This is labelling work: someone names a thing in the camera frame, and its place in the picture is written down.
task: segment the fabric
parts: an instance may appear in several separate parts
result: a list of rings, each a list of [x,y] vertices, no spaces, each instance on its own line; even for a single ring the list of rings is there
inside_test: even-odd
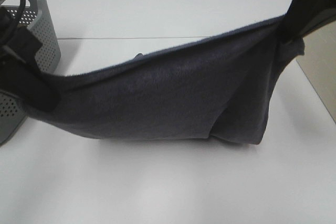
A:
[[[279,41],[281,19],[138,55],[90,73],[44,74],[61,92],[56,109],[45,113],[21,106],[32,118],[91,138],[215,136],[258,144],[279,75],[304,53],[302,39],[286,45]]]

